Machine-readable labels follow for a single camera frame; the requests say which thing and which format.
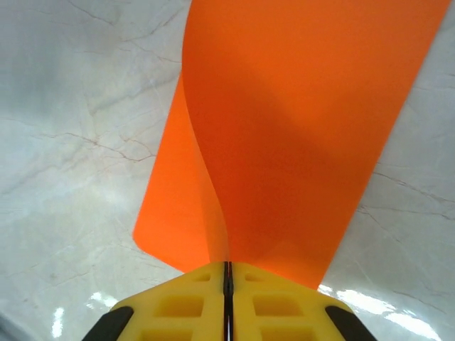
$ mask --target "black rubber edge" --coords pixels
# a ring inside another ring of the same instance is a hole
[[[346,341],[377,341],[363,323],[349,311],[330,305],[326,313]]]
[[[224,311],[224,340],[234,340],[234,279],[232,277],[232,263],[225,261],[223,294],[225,297]]]
[[[82,341],[117,341],[133,314],[133,308],[127,306],[104,314]]]

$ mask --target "white marble surface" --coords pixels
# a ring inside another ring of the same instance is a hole
[[[0,315],[80,340],[178,274],[131,233],[188,0],[1,0]],[[455,340],[455,4],[321,291],[381,340]]]

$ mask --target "yellow plastic mount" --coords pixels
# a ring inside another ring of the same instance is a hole
[[[344,341],[329,296],[243,263],[232,265],[236,341]],[[222,341],[223,263],[212,263],[118,302],[134,309],[119,341]]]

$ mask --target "orange plastic sheet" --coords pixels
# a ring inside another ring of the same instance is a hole
[[[134,239],[319,285],[449,0],[193,0]]]

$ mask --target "marble floor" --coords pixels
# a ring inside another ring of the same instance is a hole
[[[178,275],[131,235],[189,4],[0,3],[0,315],[30,340]],[[379,341],[450,341],[454,288],[455,2],[319,290]]]

